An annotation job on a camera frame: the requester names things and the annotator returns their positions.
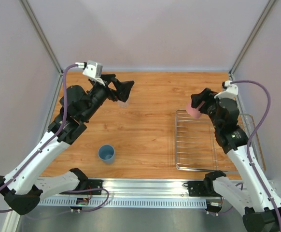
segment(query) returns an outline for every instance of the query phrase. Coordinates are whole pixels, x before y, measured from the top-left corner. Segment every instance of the cup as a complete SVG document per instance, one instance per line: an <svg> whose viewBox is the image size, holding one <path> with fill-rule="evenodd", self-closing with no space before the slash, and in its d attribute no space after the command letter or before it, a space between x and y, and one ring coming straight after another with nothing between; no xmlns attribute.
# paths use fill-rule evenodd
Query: cup
<svg viewBox="0 0 281 232"><path fill-rule="evenodd" d="M98 157L107 164L115 161L115 149L112 145L106 144L98 149Z"/></svg>

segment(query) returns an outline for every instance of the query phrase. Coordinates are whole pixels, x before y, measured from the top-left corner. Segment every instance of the wooden tabletop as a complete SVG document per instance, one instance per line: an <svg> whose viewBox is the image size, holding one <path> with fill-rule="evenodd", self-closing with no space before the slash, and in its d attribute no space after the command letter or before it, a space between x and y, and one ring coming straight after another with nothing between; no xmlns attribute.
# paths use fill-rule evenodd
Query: wooden tabletop
<svg viewBox="0 0 281 232"><path fill-rule="evenodd" d="M205 87L221 91L228 74L116 72L116 76L120 81L135 81L128 108L106 100L92 116L87 130L43 175L57 176L77 167L88 177L99 178L204 178L202 172L176 169L175 113L185 108L192 93L200 93ZM68 86L71 85L80 85L84 90L91 88L81 72L68 74ZM98 158L98 149L104 144L115 148L113 164L105 164Z"/></svg>

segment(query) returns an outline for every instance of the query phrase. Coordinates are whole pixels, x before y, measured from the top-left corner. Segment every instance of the metal wire rack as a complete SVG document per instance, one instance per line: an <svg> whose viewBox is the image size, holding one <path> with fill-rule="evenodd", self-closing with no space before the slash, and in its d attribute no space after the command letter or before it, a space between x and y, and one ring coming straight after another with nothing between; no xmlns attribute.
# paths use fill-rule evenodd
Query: metal wire rack
<svg viewBox="0 0 281 232"><path fill-rule="evenodd" d="M255 128L251 115L240 114L239 125L248 136ZM175 162L178 170L206 171L221 170L238 174L232 161L217 144L214 128L208 117L192 118L185 110L176 111ZM266 169L258 136L252 146L263 170Z"/></svg>

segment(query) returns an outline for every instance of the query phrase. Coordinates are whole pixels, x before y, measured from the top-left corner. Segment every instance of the metal beam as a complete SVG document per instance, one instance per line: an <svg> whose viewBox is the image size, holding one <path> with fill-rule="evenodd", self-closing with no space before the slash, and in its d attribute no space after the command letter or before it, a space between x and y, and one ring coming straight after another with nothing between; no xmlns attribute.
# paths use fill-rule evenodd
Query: metal beam
<svg viewBox="0 0 281 232"><path fill-rule="evenodd" d="M22 5L22 7L24 8L24 11L26 12L30 22L33 25L33 28L35 29L35 31L37 32L43 46L45 47L50 59L52 60L53 64L55 65L57 71L59 72L59 74L61 74L63 72L63 69L61 68L58 59L56 58L47 38L45 37L45 34L30 6L30 4L28 3L28 0L19 0L20 4Z"/></svg>
<svg viewBox="0 0 281 232"><path fill-rule="evenodd" d="M249 35L245 45L243 46L241 52L239 53L234 65L232 66L229 74L233 74L236 70L236 68L238 67L238 65L240 64L241 60L243 59L243 57L245 56L247 50L249 49L250 45L252 44L253 40L255 39L256 35L258 34L260 28L263 26L266 18L268 17L269 13L271 12L274 4L277 2L278 0L269 0L267 5L265 6L263 12L261 13L259 19L257 20L257 23L255 24L251 34Z"/></svg>

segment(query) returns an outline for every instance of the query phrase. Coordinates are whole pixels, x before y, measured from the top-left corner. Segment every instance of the wall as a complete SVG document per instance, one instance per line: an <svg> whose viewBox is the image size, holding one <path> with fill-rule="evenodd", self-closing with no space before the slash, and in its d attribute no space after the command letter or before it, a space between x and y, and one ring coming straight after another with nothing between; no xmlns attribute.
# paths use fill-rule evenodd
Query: wall
<svg viewBox="0 0 281 232"><path fill-rule="evenodd" d="M29 0L62 67L229 71L267 0Z"/></svg>
<svg viewBox="0 0 281 232"><path fill-rule="evenodd" d="M245 79L263 83L271 93L272 107L259 135L266 174L275 181L281 196L281 0L277 1L235 72L235 80ZM253 114L258 122L265 110L265 94L257 87L241 84L240 96L245 111Z"/></svg>
<svg viewBox="0 0 281 232"><path fill-rule="evenodd" d="M18 1L0 0L0 175L38 142L58 74ZM0 196L0 209L6 209ZM6 214L0 214L0 231Z"/></svg>

